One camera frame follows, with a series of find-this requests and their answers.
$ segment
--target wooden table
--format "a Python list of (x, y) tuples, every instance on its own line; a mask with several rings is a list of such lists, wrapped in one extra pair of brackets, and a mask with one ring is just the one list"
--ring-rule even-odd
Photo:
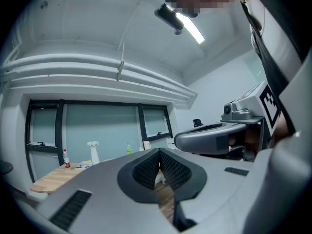
[(66, 184), (69, 180), (81, 173), (83, 168), (75, 169), (79, 164), (71, 163), (70, 168), (65, 168), (65, 164), (56, 168), (46, 176), (37, 180), (30, 190), (36, 193), (52, 193), (62, 185)]

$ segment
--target green bottle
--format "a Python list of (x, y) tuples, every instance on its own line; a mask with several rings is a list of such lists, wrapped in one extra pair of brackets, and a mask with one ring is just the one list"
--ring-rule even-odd
[(127, 154), (131, 154), (132, 153), (132, 148), (129, 144), (129, 142), (127, 142)]

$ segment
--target window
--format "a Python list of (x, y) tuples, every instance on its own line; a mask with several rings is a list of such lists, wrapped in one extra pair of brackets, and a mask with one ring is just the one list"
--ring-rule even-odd
[(31, 113), (30, 143), (55, 147), (56, 108), (34, 108)]
[(91, 158), (87, 142), (98, 141), (99, 160), (105, 161), (127, 155), (128, 143), (138, 152), (143, 141), (166, 147), (167, 138), (172, 132), (166, 106), (31, 100), (26, 116), (25, 150), (33, 182), (64, 164), (63, 149), (71, 163), (80, 163)]
[(33, 182), (64, 163), (62, 135), (63, 100), (31, 101), (26, 116), (26, 160)]
[(173, 137), (166, 106), (138, 105), (143, 141)]
[(100, 161), (127, 155), (143, 148), (135, 106), (67, 105), (66, 149), (69, 160), (80, 163), (90, 159), (89, 141), (98, 141)]

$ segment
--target black vent grille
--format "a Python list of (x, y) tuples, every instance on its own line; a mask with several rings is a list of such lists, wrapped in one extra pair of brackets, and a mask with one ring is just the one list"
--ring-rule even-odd
[(132, 171), (132, 177), (140, 185), (151, 190), (155, 187), (155, 179), (159, 171), (159, 153), (153, 154), (148, 159), (136, 165)]
[(83, 206), (90, 198), (91, 193), (76, 191), (74, 195), (51, 218), (51, 222), (67, 231), (78, 216)]
[(234, 168), (234, 167), (227, 167), (224, 169), (226, 172), (232, 173), (232, 174), (237, 174), (237, 175), (241, 175), (241, 176), (247, 176), (248, 172), (247, 170), (243, 170), (243, 169), (238, 169), (238, 168)]
[(182, 165), (163, 151), (160, 151), (160, 169), (172, 190), (178, 189), (192, 177), (190, 168)]

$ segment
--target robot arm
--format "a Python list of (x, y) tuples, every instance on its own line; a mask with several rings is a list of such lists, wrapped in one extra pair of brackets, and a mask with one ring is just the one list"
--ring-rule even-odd
[(242, 131), (246, 131), (250, 125), (260, 124), (259, 151), (269, 148), (280, 110), (266, 81), (248, 90), (237, 100), (226, 104), (223, 111), (220, 123), (177, 134), (176, 147), (189, 153), (227, 154), (231, 151), (229, 135), (236, 134), (241, 138)]

